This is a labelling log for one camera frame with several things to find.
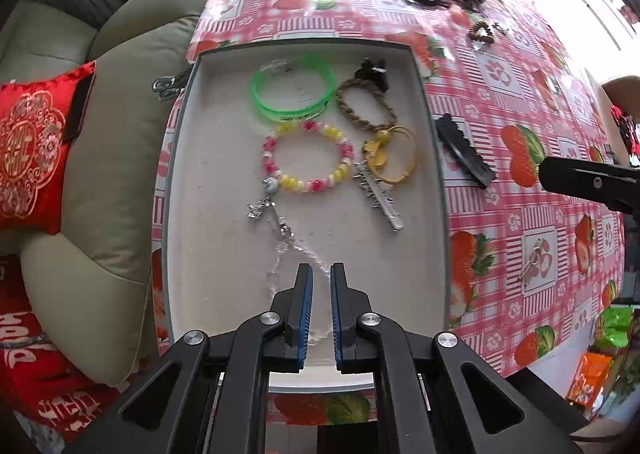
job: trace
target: tablecloth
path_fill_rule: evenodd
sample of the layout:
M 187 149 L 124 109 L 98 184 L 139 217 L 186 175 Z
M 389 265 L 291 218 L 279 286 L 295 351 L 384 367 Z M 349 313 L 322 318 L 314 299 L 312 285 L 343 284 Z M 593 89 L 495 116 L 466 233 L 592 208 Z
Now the tablecloth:
M 499 22 L 488 48 L 467 36 Z M 481 190 L 444 149 L 452 268 L 449 325 L 503 376 L 530 364 L 599 315 L 622 281 L 623 229 L 604 205 L 545 192 L 546 156 L 610 161 L 596 97 L 532 0 L 489 0 L 469 16 L 402 0 L 208 0 L 188 51 L 286 38 L 367 38 L 410 44 L 434 119 L 450 113 L 495 171 Z M 153 215 L 154 303 L 168 347 L 161 229 L 178 102 L 167 127 Z M 520 278 L 540 252 L 536 268 Z

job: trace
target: yellow ball bead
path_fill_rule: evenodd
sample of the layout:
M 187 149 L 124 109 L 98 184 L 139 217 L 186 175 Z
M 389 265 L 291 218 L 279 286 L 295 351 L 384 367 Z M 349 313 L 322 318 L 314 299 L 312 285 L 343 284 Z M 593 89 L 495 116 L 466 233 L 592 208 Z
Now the yellow ball bead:
M 376 140 L 380 142 L 382 147 L 385 147 L 391 141 L 391 133 L 386 129 L 380 129 L 380 131 L 376 131 Z

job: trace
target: sofa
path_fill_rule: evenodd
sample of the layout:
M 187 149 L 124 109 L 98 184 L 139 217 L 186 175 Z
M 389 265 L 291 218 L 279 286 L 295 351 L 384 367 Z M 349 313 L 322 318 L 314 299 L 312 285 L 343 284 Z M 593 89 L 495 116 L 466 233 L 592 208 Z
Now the sofa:
M 45 80 L 96 60 L 66 161 L 61 231 L 1 231 L 0 254 L 20 255 L 31 306 L 51 341 L 109 386 L 157 350 L 151 212 L 172 102 L 161 102 L 151 84 L 187 69 L 206 1 L 130 0 L 99 30 L 21 1 L 0 30 L 0 84 Z

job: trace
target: metal bolt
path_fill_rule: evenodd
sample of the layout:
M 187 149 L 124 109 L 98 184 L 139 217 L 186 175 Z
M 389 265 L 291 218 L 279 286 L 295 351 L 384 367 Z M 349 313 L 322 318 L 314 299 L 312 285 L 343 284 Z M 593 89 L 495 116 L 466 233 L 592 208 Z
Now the metal bolt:
M 260 315 L 260 322 L 263 324 L 275 324 L 280 320 L 280 316 L 274 311 L 265 311 Z
M 380 324 L 381 320 L 382 319 L 380 319 L 380 315 L 378 315 L 377 313 L 363 313 L 362 317 L 360 317 L 360 321 L 365 326 L 377 326 L 378 324 Z
M 458 343 L 458 337 L 453 335 L 453 333 L 449 333 L 448 331 L 446 331 L 438 335 L 438 342 L 441 346 L 452 348 Z
M 190 346 L 200 344 L 204 340 L 204 333 L 193 329 L 184 334 L 184 341 Z

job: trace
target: green silicone wristband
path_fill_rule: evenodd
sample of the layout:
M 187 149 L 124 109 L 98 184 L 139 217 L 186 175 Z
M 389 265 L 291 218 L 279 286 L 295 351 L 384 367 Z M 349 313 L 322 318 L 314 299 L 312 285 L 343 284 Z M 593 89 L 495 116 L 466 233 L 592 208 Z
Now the green silicone wristband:
M 313 70 L 314 72 L 318 72 L 324 82 L 326 84 L 326 92 L 322 95 L 322 98 L 319 101 L 314 102 L 313 104 L 309 104 L 303 108 L 289 111 L 281 111 L 274 110 L 260 99 L 260 91 L 262 90 L 262 86 L 265 82 L 270 79 L 274 73 L 277 73 L 279 70 L 286 71 L 288 67 L 291 66 L 301 66 L 302 68 L 307 68 L 309 70 Z M 262 113 L 269 120 L 275 122 L 286 122 L 291 120 L 308 120 L 313 117 L 318 116 L 325 109 L 329 101 L 334 97 L 335 92 L 335 79 L 334 74 L 331 73 L 329 67 L 326 65 L 324 61 L 319 59 L 314 54 L 304 54 L 298 57 L 296 60 L 286 60 L 280 59 L 278 61 L 273 61 L 266 66 L 263 66 L 254 73 L 254 76 L 251 79 L 251 83 L 249 84 L 249 95 L 254 102 L 255 106 L 258 108 L 258 111 Z

